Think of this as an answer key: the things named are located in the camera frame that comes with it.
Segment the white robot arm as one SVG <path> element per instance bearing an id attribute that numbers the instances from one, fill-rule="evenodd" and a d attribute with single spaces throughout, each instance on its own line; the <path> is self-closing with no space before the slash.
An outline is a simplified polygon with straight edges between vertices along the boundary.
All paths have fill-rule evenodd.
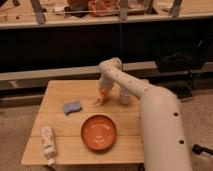
<path id="1" fill-rule="evenodd" d="M 102 90 L 117 83 L 139 99 L 145 171 L 193 171 L 177 96 L 123 72 L 117 57 L 102 61 L 99 70 Z"/>

